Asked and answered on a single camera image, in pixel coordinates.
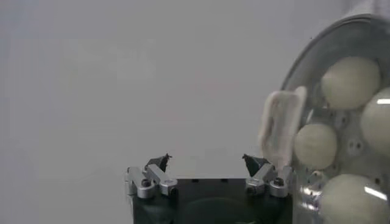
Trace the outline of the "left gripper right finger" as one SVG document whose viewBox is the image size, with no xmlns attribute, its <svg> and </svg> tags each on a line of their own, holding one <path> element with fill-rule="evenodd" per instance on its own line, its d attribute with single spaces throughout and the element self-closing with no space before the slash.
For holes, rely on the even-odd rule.
<svg viewBox="0 0 390 224">
<path fill-rule="evenodd" d="M 242 159 L 249 172 L 249 178 L 245 179 L 247 195 L 252 197 L 266 192 L 277 198 L 286 198 L 289 195 L 293 174 L 291 166 L 284 166 L 281 171 L 277 171 L 265 158 L 244 154 Z"/>
</svg>

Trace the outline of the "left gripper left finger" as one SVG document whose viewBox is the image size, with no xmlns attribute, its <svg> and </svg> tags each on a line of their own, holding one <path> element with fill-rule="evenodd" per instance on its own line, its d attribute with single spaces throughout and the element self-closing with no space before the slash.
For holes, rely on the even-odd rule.
<svg viewBox="0 0 390 224">
<path fill-rule="evenodd" d="M 137 166 L 128 167 L 124 174 L 126 195 L 140 199 L 151 199 L 157 194 L 165 197 L 175 197 L 178 194 L 178 180 L 166 173 L 171 156 L 150 159 L 141 169 Z"/>
</svg>

